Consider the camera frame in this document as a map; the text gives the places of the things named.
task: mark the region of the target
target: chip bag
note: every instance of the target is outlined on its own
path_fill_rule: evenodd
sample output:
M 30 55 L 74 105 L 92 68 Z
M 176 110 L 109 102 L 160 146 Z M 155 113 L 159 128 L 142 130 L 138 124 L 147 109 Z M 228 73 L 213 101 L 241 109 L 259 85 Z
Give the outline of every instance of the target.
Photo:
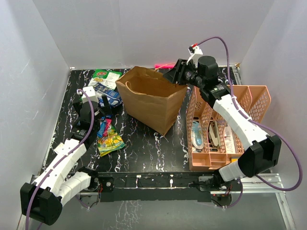
M 125 147 L 125 143 L 112 125 L 107 130 L 107 136 L 98 139 L 98 150 L 101 157 L 123 147 Z

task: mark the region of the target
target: tabletop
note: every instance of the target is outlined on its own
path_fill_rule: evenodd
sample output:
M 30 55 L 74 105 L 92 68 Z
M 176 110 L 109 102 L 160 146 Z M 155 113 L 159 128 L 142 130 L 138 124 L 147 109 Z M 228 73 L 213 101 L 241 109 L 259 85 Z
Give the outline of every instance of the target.
M 111 69 L 125 74 L 130 69 Z M 230 69 L 233 84 L 238 78 Z M 79 97 L 77 89 L 85 87 L 92 75 L 93 69 L 72 70 L 59 113 L 56 128 L 49 151 L 44 160 L 42 170 L 50 165 L 56 156 L 54 149 L 69 136 L 72 124 L 78 115 L 73 108 L 73 101 Z M 219 68 L 219 79 L 225 82 L 227 68 Z M 126 147 L 100 157 L 97 141 L 76 162 L 71 173 L 86 166 L 98 172 L 184 172 L 189 171 L 187 146 L 187 130 L 185 113 L 191 96 L 191 86 L 178 113 L 177 119 L 168 133 L 163 136 L 142 122 L 128 115 L 125 105 L 112 109 L 112 124 L 121 135 Z

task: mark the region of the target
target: orange plastic basket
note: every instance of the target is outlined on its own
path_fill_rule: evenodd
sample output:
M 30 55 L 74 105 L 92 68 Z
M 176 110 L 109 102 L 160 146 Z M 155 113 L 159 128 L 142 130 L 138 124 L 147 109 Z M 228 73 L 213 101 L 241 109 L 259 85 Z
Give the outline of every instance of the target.
M 254 121 L 263 119 L 271 97 L 266 86 L 234 85 L 234 94 L 241 107 L 247 111 Z M 204 147 L 199 152 L 192 151 L 191 128 L 193 120 L 201 124 Z M 217 124 L 220 136 L 220 147 L 212 148 L 209 145 L 208 128 L 211 121 Z M 226 121 L 214 111 L 202 98 L 198 88 L 194 87 L 186 112 L 189 169 L 191 171 L 211 171 L 230 163 L 232 157 L 240 157 L 244 153 L 242 143 L 233 132 L 235 153 L 227 152 L 224 139 Z

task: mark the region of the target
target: pink object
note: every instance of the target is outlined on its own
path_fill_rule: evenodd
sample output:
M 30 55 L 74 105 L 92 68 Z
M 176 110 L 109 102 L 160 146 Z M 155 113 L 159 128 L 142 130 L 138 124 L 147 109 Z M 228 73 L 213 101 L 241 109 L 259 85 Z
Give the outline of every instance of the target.
M 173 68 L 174 64 L 155 64 L 154 68 L 155 69 L 168 69 L 168 68 Z
M 109 129 L 109 127 L 110 127 L 110 124 L 111 124 L 111 119 L 106 119 L 106 128 L 105 128 L 105 131 L 104 131 L 104 133 L 103 133 L 103 137 L 106 137 L 107 136 L 107 130 Z

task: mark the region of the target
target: brown paper bag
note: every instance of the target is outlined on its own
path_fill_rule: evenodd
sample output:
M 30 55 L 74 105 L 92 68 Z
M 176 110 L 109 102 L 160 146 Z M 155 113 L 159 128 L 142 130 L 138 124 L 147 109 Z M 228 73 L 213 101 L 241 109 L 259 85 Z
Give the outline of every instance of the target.
M 162 135 L 174 124 L 187 91 L 186 85 L 171 84 L 162 73 L 138 66 L 116 86 L 127 113 Z

